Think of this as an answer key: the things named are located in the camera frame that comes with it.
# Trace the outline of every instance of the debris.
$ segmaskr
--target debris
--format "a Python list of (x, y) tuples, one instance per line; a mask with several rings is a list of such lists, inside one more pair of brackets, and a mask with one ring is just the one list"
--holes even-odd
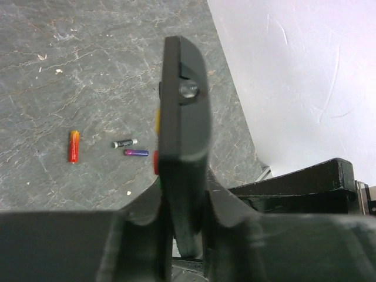
[(39, 60), (41, 61), (44, 61), (45, 59), (47, 59), (47, 54), (44, 57), (42, 57), (40, 54), (37, 54), (37, 55), (38, 55)]

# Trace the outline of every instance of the red battery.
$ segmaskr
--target red battery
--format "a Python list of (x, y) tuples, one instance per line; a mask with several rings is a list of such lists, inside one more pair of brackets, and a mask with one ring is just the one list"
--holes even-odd
[(70, 146), (69, 146), (69, 162), (78, 162), (78, 144), (80, 141), (80, 133), (74, 130), (70, 133)]

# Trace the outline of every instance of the marble floor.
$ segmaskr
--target marble floor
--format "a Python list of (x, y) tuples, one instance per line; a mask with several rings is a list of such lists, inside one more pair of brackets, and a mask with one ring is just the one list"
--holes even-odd
[[(163, 40), (183, 35), (206, 59), (210, 165), (226, 187), (261, 173), (206, 1), (7, 0), (0, 3), (0, 209), (118, 209), (155, 179)], [(67, 162), (69, 132), (79, 163)]]

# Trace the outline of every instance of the white wall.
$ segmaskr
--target white wall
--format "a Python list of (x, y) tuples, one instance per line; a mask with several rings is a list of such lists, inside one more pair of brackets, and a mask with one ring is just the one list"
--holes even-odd
[(273, 175), (342, 157), (376, 184), (376, 1), (208, 2)]

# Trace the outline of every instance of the red button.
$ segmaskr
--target red button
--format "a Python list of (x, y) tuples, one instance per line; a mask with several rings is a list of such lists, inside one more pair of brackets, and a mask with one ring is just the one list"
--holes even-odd
[(154, 151), (154, 155), (153, 155), (153, 167), (154, 167), (154, 173), (156, 175), (159, 175), (159, 171), (158, 171), (158, 151)]

